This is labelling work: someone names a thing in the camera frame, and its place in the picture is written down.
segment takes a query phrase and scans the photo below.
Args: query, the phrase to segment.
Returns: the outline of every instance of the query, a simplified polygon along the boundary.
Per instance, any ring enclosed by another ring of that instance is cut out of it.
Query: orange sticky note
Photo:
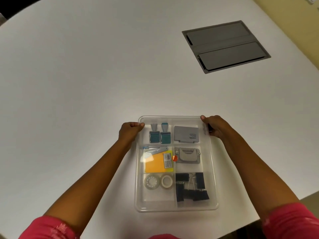
[[[171,154],[172,151],[165,151],[158,154],[151,155],[145,158],[145,172],[146,173],[164,173],[164,172],[173,172],[173,168],[165,169],[164,166],[164,155],[163,154]]]

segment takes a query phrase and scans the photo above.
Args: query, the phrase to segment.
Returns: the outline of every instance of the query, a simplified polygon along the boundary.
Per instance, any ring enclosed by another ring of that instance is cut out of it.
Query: person's left arm
[[[129,151],[144,123],[128,122],[122,125],[117,142],[101,159],[75,182],[47,210],[44,216],[59,219],[80,236],[89,223],[106,188],[123,157]]]

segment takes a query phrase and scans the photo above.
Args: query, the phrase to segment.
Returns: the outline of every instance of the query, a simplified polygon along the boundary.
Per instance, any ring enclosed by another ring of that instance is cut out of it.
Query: table top
[[[242,20],[271,55],[204,74],[184,30]],[[319,71],[252,0],[42,0],[0,29],[0,231],[17,238],[143,115],[219,114],[299,198],[319,190]],[[258,219],[220,141],[219,209],[138,213],[135,150],[82,238],[218,238]]]

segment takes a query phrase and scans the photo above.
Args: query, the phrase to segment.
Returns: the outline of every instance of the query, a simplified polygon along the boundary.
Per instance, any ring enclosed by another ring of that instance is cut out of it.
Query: person's left hand
[[[130,148],[138,133],[144,128],[145,124],[138,122],[123,123],[119,131],[119,140],[124,141]]]

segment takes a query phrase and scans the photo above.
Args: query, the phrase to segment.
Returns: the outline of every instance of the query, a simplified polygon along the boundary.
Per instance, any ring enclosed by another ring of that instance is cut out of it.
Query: yellow wall
[[[319,0],[254,0],[319,69]]]

